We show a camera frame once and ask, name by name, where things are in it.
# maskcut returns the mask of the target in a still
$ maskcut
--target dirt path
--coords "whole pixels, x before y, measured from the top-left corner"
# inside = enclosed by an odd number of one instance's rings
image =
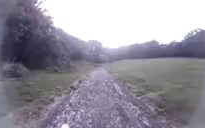
[[[103,68],[92,72],[80,87],[44,120],[42,128],[173,128],[146,99],[121,88]]]

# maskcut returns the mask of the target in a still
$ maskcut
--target sky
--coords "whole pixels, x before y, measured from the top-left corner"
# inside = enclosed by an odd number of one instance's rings
[[[167,44],[205,29],[205,0],[48,0],[43,7],[56,27],[111,48],[153,39]]]

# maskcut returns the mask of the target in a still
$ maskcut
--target distant tree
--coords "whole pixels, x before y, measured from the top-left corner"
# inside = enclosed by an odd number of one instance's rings
[[[91,61],[100,62],[102,44],[96,40],[89,40],[88,46],[89,46],[89,56],[91,58]]]

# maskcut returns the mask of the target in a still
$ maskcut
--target grass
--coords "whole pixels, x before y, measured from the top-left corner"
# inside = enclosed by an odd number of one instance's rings
[[[49,104],[56,96],[68,94],[72,83],[94,67],[86,62],[74,62],[71,69],[64,73],[32,71],[28,77],[5,80],[11,110],[33,102]]]
[[[205,59],[138,59],[109,64],[135,95],[151,98],[161,114],[187,124],[205,83]]]

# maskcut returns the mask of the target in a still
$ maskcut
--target tree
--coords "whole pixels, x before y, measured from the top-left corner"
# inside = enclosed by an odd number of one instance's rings
[[[96,40],[88,41],[89,46],[89,56],[90,60],[93,62],[100,62],[100,54],[102,50],[102,44]]]
[[[37,0],[17,1],[6,19],[2,61],[22,63],[30,69],[68,66],[67,46],[39,6]]]

